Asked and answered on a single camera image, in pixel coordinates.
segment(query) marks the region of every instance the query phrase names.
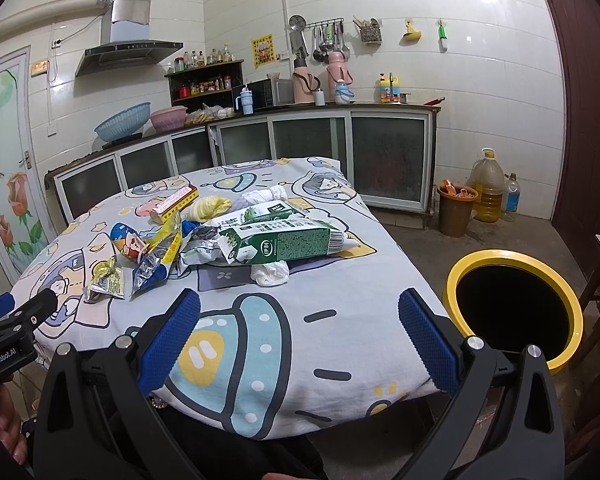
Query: blue gripper pad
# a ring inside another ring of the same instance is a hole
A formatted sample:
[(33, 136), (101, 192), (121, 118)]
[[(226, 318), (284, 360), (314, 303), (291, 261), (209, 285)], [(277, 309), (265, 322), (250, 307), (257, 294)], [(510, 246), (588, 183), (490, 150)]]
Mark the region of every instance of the blue gripper pad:
[(200, 318), (200, 297), (187, 289), (172, 307), (173, 312), (140, 359), (138, 387), (145, 397), (164, 386), (176, 359)]
[(451, 320), (433, 314), (413, 288), (400, 295), (398, 316), (436, 387), (453, 397), (460, 387), (459, 355), (438, 326)]

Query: pink thermos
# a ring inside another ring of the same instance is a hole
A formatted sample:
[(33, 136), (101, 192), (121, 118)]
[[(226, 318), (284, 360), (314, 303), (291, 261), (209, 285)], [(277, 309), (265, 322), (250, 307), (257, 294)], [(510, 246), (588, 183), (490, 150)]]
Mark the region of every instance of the pink thermos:
[(320, 80), (309, 72), (304, 59), (294, 60), (293, 79), (296, 104), (313, 103), (314, 92), (320, 88)]
[(353, 83), (353, 78), (347, 70), (347, 64), (341, 52), (331, 52), (329, 54), (329, 65), (327, 66), (329, 74), (329, 101), (335, 101), (335, 89), (338, 79), (342, 79), (345, 84)]

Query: concrete floor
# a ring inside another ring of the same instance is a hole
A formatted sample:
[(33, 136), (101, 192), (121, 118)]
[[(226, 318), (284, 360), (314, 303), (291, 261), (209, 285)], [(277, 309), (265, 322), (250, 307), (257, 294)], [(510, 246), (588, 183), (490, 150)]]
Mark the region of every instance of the concrete floor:
[[(393, 214), (382, 210), (375, 210), (374, 214), (382, 222), (395, 223)], [(547, 220), (526, 216), (517, 216), (514, 222), (500, 220), (493, 224), (471, 220), (463, 238), (442, 235), (437, 231), (435, 221), (426, 230), (392, 224), (385, 224), (384, 227), (439, 297), (442, 296), (446, 276), (456, 261), (483, 249), (508, 249), (529, 254), (553, 267), (571, 285), (576, 295), (586, 285), (580, 268)], [(599, 355), (597, 361), (596, 356), (592, 356), (580, 366), (579, 375), (567, 369), (554, 377), (566, 434), (572, 431), (574, 410), (587, 381), (583, 375), (592, 376), (594, 368), (600, 368), (599, 362)], [(446, 396), (440, 394), (427, 399), (433, 412), (442, 412)], [(493, 399), (486, 402), (485, 413), (493, 412), (494, 402)], [(413, 451), (414, 438), (408, 425), (411, 408), (408, 404), (394, 404), (372, 418), (312, 434), (310, 438), (323, 455), (330, 480), (390, 479)], [(489, 422), (487, 418), (476, 425), (456, 465), (475, 456)]]

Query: trash bin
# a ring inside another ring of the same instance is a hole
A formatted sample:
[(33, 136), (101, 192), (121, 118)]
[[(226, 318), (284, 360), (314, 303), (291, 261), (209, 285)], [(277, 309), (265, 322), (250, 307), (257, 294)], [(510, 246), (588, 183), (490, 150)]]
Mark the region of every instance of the trash bin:
[(466, 227), (469, 225), (474, 202), (478, 200), (478, 192), (467, 186), (456, 186), (454, 184), (454, 187), (457, 190), (467, 190), (470, 196), (452, 196), (446, 193), (441, 186), (436, 188), (440, 195), (438, 229), (443, 235), (459, 238), (464, 236)]
[(512, 361), (534, 344), (552, 374), (567, 364), (582, 338), (582, 311), (573, 290), (551, 267), (526, 254), (468, 254), (449, 272), (443, 303), (462, 335), (480, 336)]

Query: white tiled wall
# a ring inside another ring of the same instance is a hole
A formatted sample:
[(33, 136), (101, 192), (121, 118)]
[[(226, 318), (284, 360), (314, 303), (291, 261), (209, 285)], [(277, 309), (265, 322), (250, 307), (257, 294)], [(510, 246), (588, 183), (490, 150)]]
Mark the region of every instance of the white tiled wall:
[[(344, 17), (358, 101), (377, 101), (379, 73), (393, 72), (413, 103), (444, 96), (436, 179), (465, 180), (483, 147), (517, 173), (523, 214), (551, 216), (562, 165), (564, 91), (545, 0), (286, 0), (307, 22)], [(360, 41), (351, 18), (382, 22), (380, 47)], [(405, 18), (422, 32), (403, 43)], [(448, 52), (436, 21), (446, 23)], [(323, 84), (324, 66), (311, 61)]]
[[(14, 12), (53, 0), (6, 0), (0, 19)], [(203, 0), (151, 0), (150, 37), (181, 41), (182, 51), (205, 46)], [(100, 147), (94, 127), (113, 114), (149, 101), (152, 109), (171, 105), (163, 77), (174, 56), (157, 66), (120, 69), (75, 79), (85, 48), (100, 44), (100, 19), (52, 50), (51, 44), (78, 32), (95, 13), (64, 17), (0, 43), (0, 56), (31, 45), (31, 60), (50, 60), (48, 78), (29, 79), (29, 119), (34, 156), (40, 177)], [(49, 124), (58, 131), (48, 136)]]
[(244, 60), (245, 81), (264, 79), (270, 72), (290, 76), (288, 61), (254, 67), (251, 40), (268, 34), (276, 53), (287, 50), (282, 0), (205, 0), (205, 54), (227, 43), (235, 59)]

